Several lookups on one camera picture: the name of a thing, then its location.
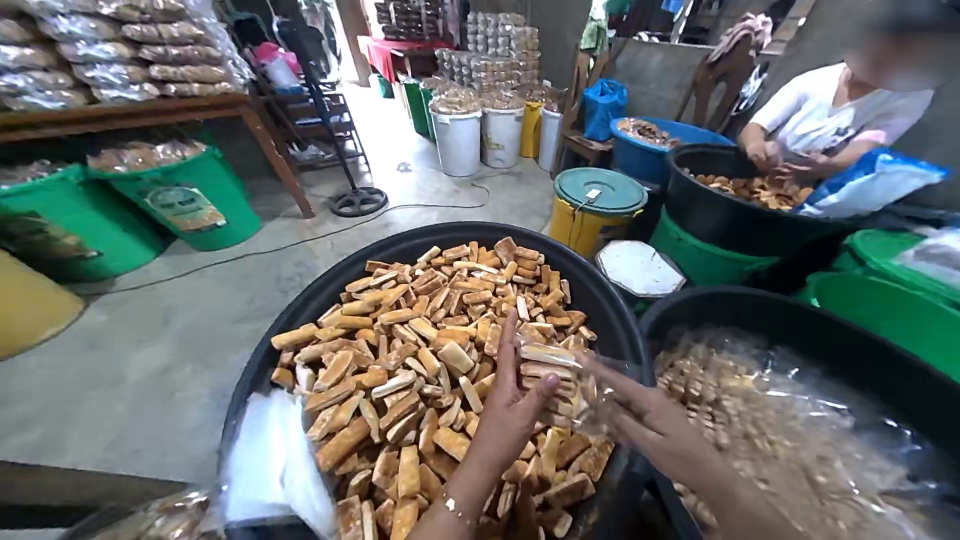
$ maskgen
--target large black tub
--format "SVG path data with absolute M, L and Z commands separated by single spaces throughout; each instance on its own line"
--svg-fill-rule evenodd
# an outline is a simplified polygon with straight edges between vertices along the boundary
M 643 315 L 640 331 L 647 357 L 656 358 L 674 329 L 704 327 L 741 329 L 817 362 L 825 375 L 874 397 L 892 418 L 960 462 L 954 420 L 960 384 L 886 339 L 777 294 L 740 286 L 697 287 L 661 300 Z M 652 378 L 652 363 L 648 368 Z M 673 491 L 663 481 L 660 488 Z M 701 538 L 677 498 L 663 500 L 679 536 Z
M 340 302 L 344 286 L 367 275 L 364 266 L 368 259 L 413 263 L 433 246 L 446 249 L 475 240 L 481 246 L 492 249 L 493 244 L 505 236 L 512 236 L 518 245 L 545 254 L 550 266 L 569 280 L 573 305 L 587 314 L 590 329 L 597 334 L 595 349 L 598 352 L 641 364 L 642 369 L 638 372 L 644 376 L 652 375 L 653 372 L 647 369 L 647 363 L 643 360 L 643 348 L 634 315 L 613 285 L 582 257 L 542 234 L 510 225 L 484 222 L 431 225 L 384 238 L 338 262 L 310 283 L 280 313 L 253 351 L 233 391 L 220 441 L 220 462 L 223 463 L 227 458 L 235 440 L 249 396 L 253 392 L 266 393 L 270 390 L 270 374 L 278 360 L 278 352 L 271 346 L 270 338 L 316 321 L 330 306 Z M 651 381 L 652 378 L 644 382 L 649 384 Z M 580 505 L 567 538 L 621 536 L 626 527 L 623 517 L 627 514 L 624 512 L 631 511 L 632 504 L 636 503 L 646 487 L 656 489 L 652 481 L 646 460 L 617 448 L 604 476 L 596 485 L 597 494 Z M 669 496 L 675 498 L 676 494 L 670 492 Z M 228 530 L 231 538 L 245 540 L 262 540 L 281 533 L 287 538 L 308 538 L 312 535 L 305 525 L 296 523 L 287 524 L 283 530 L 276 526 Z
M 718 144 L 687 144 L 667 154 L 670 185 L 666 208 L 684 231 L 721 249 L 757 257 L 783 257 L 813 240 L 854 232 L 859 220 L 819 219 L 771 210 L 741 201 L 694 176 L 727 178 L 760 176 L 739 148 Z

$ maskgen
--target white plastic bin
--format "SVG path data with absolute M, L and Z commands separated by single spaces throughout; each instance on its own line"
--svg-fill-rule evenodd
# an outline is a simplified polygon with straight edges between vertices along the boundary
M 480 159 L 494 169 L 508 169 L 520 162 L 523 109 L 483 109 L 483 146 Z
M 544 171 L 553 172 L 553 161 L 560 144 L 560 124 L 564 116 L 559 112 L 540 109 L 540 159 Z
M 470 176 L 480 170 L 480 110 L 447 115 L 431 111 L 437 128 L 440 167 L 448 176 Z

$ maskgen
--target stand base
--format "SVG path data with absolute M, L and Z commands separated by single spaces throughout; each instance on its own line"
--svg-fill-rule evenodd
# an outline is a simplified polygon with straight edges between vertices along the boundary
M 387 194 L 376 187 L 357 187 L 356 189 L 337 196 L 330 203 L 330 211 L 340 217 L 360 217 L 370 215 L 387 206 L 390 199 Z

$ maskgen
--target yellow bucket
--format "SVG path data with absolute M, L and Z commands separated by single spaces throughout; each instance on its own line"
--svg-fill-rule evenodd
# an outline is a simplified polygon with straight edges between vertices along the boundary
M 84 301 L 0 250 L 0 358 L 57 335 Z
M 564 171 L 554 182 L 554 192 L 550 237 L 584 258 L 593 258 L 607 242 L 623 238 L 647 204 L 640 184 L 606 169 Z
M 520 155 L 536 159 L 540 156 L 540 109 L 543 103 L 527 102 L 523 112 L 523 128 L 520 136 Z

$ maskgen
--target green plastic bin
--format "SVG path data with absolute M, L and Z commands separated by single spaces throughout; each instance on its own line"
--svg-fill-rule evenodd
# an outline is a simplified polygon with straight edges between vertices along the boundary
M 149 171 L 92 174 L 109 181 L 195 250 L 224 249 L 260 230 L 242 183 L 215 146 Z
M 954 309 L 960 308 L 960 290 L 894 262 L 899 254 L 923 240 L 923 236 L 913 233 L 877 229 L 858 231 L 847 237 L 832 269 L 894 282 L 940 299 Z
M 0 187 L 0 244 L 58 282 L 126 274 L 170 245 L 151 220 L 75 164 Z
M 801 298 L 885 337 L 960 382 L 960 311 L 936 298 L 879 278 L 814 274 Z
M 384 99 L 394 99 L 394 87 L 387 81 L 386 77 L 377 73 L 376 84 L 380 89 L 380 97 Z
M 420 81 L 405 81 L 403 91 L 407 95 L 407 103 L 410 104 L 410 118 L 414 121 L 414 131 L 423 136 L 430 136 L 430 122 L 426 118 Z
M 437 128 L 433 125 L 433 114 L 430 114 L 430 102 L 433 101 L 433 90 L 421 86 L 420 93 L 423 94 L 423 113 L 426 114 L 428 136 L 430 140 L 437 142 Z
M 673 260 L 696 285 L 743 283 L 780 260 L 734 253 L 698 240 L 670 219 L 666 209 L 660 213 L 650 245 Z

